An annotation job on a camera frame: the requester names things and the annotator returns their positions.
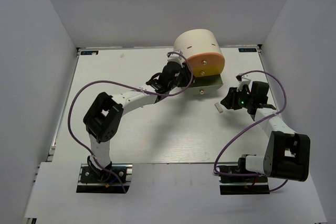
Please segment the grey eraser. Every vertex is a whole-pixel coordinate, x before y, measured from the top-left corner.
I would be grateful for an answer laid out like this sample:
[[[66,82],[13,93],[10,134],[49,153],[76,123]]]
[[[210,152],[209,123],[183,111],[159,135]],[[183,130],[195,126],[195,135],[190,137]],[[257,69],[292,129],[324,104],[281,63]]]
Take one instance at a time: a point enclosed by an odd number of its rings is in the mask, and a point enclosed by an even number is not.
[[[219,113],[223,113],[223,108],[219,103],[215,103],[215,107]]]

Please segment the yellow drawer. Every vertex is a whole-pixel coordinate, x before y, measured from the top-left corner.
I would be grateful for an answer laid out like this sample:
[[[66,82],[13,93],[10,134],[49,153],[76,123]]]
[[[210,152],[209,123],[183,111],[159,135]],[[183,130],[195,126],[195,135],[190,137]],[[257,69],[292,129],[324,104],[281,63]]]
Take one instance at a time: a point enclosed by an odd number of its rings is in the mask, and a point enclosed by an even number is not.
[[[193,75],[195,77],[214,76],[223,72],[224,65],[201,65],[193,66]]]

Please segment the grey-green bottom drawer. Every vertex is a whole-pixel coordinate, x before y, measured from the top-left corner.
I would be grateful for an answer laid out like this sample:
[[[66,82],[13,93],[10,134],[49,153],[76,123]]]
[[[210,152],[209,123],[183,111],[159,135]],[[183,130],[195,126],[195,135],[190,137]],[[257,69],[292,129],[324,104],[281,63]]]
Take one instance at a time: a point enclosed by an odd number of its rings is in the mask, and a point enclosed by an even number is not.
[[[212,76],[195,77],[193,83],[185,91],[188,95],[204,95],[214,92],[223,86],[219,74]]]

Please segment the orange top drawer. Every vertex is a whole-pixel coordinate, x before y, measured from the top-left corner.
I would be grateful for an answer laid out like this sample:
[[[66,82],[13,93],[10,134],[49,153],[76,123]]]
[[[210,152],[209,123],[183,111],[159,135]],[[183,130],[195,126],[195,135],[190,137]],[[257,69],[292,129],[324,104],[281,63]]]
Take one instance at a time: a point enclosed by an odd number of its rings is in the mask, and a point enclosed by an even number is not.
[[[206,52],[188,57],[188,62],[193,70],[215,66],[222,68],[225,65],[225,58],[222,54],[216,52]]]

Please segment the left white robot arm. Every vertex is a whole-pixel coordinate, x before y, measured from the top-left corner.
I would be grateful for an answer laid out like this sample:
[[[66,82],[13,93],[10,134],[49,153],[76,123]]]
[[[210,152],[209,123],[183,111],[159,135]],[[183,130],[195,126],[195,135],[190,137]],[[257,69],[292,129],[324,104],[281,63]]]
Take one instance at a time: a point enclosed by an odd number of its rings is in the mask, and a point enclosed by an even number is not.
[[[162,72],[153,75],[140,88],[117,95],[98,94],[83,118],[92,151],[88,165],[98,181],[110,178],[110,140],[116,134],[121,118],[145,105],[160,102],[176,87],[187,87],[192,78],[189,63],[168,62]]]

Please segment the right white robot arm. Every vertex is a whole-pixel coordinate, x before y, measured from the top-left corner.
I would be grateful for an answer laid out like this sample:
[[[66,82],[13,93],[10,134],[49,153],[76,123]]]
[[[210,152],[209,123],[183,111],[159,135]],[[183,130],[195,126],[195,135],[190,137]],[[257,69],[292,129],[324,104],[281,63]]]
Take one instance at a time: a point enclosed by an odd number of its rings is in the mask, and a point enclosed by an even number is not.
[[[221,100],[228,110],[246,109],[253,121],[268,136],[269,141],[262,155],[244,154],[237,168],[224,166],[220,175],[239,177],[247,182],[255,176],[266,176],[304,182],[309,175],[310,138],[296,133],[277,114],[276,108],[268,103],[269,85],[254,81],[249,87],[243,81],[231,87]]]

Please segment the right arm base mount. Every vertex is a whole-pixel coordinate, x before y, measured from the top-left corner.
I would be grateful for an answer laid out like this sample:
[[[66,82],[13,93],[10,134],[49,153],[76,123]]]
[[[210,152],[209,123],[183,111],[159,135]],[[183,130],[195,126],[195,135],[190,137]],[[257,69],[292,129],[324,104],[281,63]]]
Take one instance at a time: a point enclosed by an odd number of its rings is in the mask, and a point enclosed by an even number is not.
[[[232,176],[238,174],[237,164],[219,165],[217,170],[221,173],[229,173],[230,176],[219,175],[219,189],[221,195],[267,195],[270,194],[268,178],[262,176]]]

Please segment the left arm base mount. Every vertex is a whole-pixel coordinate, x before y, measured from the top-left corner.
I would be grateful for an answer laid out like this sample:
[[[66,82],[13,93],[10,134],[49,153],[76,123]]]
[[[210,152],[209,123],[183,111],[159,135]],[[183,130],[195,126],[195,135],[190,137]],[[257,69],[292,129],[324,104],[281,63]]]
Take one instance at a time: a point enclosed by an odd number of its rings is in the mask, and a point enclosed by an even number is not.
[[[111,170],[119,177],[102,171],[98,176],[88,164],[81,164],[76,193],[124,194],[129,190],[132,178],[132,164],[112,164]]]

